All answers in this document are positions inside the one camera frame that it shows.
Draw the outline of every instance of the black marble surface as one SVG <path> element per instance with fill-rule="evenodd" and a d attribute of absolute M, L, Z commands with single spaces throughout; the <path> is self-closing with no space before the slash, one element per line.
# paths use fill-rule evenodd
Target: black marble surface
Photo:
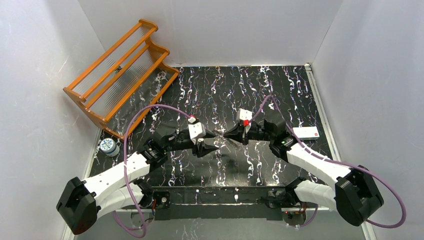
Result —
<path fill-rule="evenodd" d="M 320 138 L 309 141 L 308 145 L 331 157 L 303 66 L 181 67 L 179 70 L 179 77 L 162 96 L 161 104 L 194 115 L 210 130 L 224 132 L 235 125 L 239 108 L 256 112 L 264 97 L 274 94 L 292 127 L 318 127 Z M 275 107 L 271 102 L 265 105 L 267 111 Z M 261 113 L 256 121 L 263 117 Z M 187 128 L 183 116 L 167 109 L 152 109 L 130 136 L 129 153 L 135 152 L 164 121 L 176 121 L 181 129 Z M 103 132 L 100 139 L 107 137 L 110 135 Z M 121 148 L 119 155 L 108 157 L 97 151 L 90 176 L 122 161 L 123 142 L 114 139 Z M 152 186 L 248 187 L 284 186 L 298 176 L 318 181 L 305 170 L 275 157 L 266 142 L 251 141 L 243 146 L 220 136 L 205 141 L 219 150 L 202 158 L 192 156 L 191 150 L 171 152 L 171 160 L 146 176 L 147 182 Z"/>

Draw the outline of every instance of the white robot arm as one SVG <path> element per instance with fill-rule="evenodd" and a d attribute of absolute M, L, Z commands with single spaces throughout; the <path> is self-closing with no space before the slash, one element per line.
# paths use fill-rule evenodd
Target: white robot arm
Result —
<path fill-rule="evenodd" d="M 244 145 L 249 140 L 269 141 L 274 155 L 326 183 L 318 184 L 298 177 L 283 190 L 276 190 L 259 202 L 268 207 L 272 202 L 274 208 L 295 206 L 300 202 L 315 203 L 337 210 L 354 226 L 362 224 L 384 204 L 370 175 L 312 156 L 287 131 L 285 121 L 278 115 L 265 115 L 263 125 L 251 121 L 252 115 L 252 112 L 240 109 L 238 124 L 223 136 Z M 203 142 L 203 138 L 213 137 L 215 135 L 194 117 L 189 119 L 188 130 L 178 131 L 175 127 L 156 129 L 143 148 L 127 160 L 128 180 L 134 183 L 131 186 L 137 202 L 142 206 L 152 202 L 154 193 L 141 177 L 166 162 L 168 151 L 192 149 L 192 153 L 200 158 L 217 149 Z M 101 216 L 134 204 L 125 187 L 123 173 L 124 163 L 120 163 L 96 176 L 82 181 L 75 177 L 67 183 L 56 209 L 75 235 L 85 232 Z"/>
<path fill-rule="evenodd" d="M 215 135 L 193 116 L 186 130 L 179 131 L 170 124 L 158 127 L 144 146 L 127 159 L 128 182 L 133 183 L 132 192 L 141 205 L 149 205 L 154 197 L 151 186 L 142 177 L 160 168 L 168 160 L 167 152 L 191 149 L 200 158 L 218 149 L 204 143 L 204 138 Z M 83 180 L 74 177 L 66 184 L 56 209 L 72 232 L 81 234 L 101 216 L 134 204 L 125 185 L 123 162 Z M 160 204 L 168 207 L 169 199 Z"/>
<path fill-rule="evenodd" d="M 269 148 L 275 156 L 305 169 L 326 183 L 313 183 L 298 177 L 285 186 L 284 190 L 271 191 L 267 197 L 262 197 L 262 203 L 270 207 L 269 203 L 272 202 L 273 208 L 294 206 L 299 202 L 315 203 L 337 210 L 343 219 L 354 226 L 361 225 L 384 204 L 372 176 L 357 169 L 324 161 L 322 159 L 325 156 L 311 149 L 306 151 L 287 130 L 284 119 L 276 111 L 268 115 L 265 113 L 262 125 L 252 121 L 252 115 L 251 111 L 240 109 L 237 113 L 238 124 L 223 136 L 244 145 L 249 140 L 269 141 Z"/>

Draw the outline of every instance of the orange wooden rack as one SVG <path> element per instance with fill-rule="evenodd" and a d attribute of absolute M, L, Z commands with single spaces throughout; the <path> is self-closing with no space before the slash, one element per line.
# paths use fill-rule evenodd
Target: orange wooden rack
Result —
<path fill-rule="evenodd" d="M 114 64 L 109 67 L 106 72 L 104 72 L 100 78 L 95 78 L 96 81 L 94 84 L 88 84 L 89 87 L 86 87 L 86 90 L 80 93 L 75 91 L 80 84 L 84 83 L 85 78 L 93 73 L 95 69 L 104 62 L 114 51 L 117 50 L 132 34 L 136 31 L 140 31 L 143 28 L 144 35 L 128 50 L 126 51 L 118 60 L 114 60 Z M 131 28 L 121 39 L 119 39 L 111 48 L 109 48 L 99 59 L 97 59 L 89 68 L 87 68 L 79 77 L 77 77 L 69 86 L 64 87 L 63 90 L 65 93 L 76 103 L 76 105 L 93 121 L 93 123 L 104 131 L 123 139 L 122 134 L 117 133 L 115 130 L 110 129 L 107 125 L 108 122 L 117 114 L 117 112 L 122 108 L 122 106 L 130 99 L 132 94 L 143 84 L 146 79 L 159 68 L 162 71 L 170 72 L 171 77 L 166 82 L 166 84 L 161 88 L 160 92 L 153 98 L 149 103 L 155 104 L 160 97 L 165 93 L 171 83 L 177 78 L 180 73 L 177 69 L 170 67 L 163 63 L 166 56 L 170 54 L 170 51 L 162 46 L 155 44 L 150 36 L 158 30 L 158 26 L 153 22 L 140 19 L 138 23 Z M 121 93 L 123 97 L 117 101 L 117 104 L 112 107 L 108 113 L 102 115 L 91 110 L 91 107 L 99 101 L 101 96 L 111 88 L 111 86 L 143 55 L 148 54 L 152 60 L 152 64 L 147 68 L 142 74 L 142 77 L 138 79 L 129 90 Z M 130 127 L 128 134 L 131 134 L 137 125 L 143 120 L 147 115 L 150 109 L 144 111 L 137 120 Z"/>

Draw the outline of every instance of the white wall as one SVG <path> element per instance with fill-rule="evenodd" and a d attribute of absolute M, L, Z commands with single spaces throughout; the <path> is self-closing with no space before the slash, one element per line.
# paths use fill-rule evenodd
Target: white wall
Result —
<path fill-rule="evenodd" d="M 424 2 L 345 0 L 312 64 L 342 160 L 362 164 L 400 193 L 408 212 L 378 239 L 424 234 Z M 396 199 L 372 220 L 394 224 Z"/>
<path fill-rule="evenodd" d="M 102 53 L 77 0 L 0 2 L 1 239 L 61 239 L 56 204 L 97 131 L 62 88 Z"/>
<path fill-rule="evenodd" d="M 80 0 L 107 49 L 140 18 L 170 65 L 303 65 L 314 60 L 342 0 Z"/>

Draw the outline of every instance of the small white box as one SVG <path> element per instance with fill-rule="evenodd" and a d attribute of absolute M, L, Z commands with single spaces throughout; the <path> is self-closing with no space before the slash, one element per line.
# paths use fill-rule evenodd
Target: small white box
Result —
<path fill-rule="evenodd" d="M 300 140 L 315 140 L 320 137 L 318 128 L 316 126 L 303 126 L 303 127 L 293 127 L 294 134 Z"/>

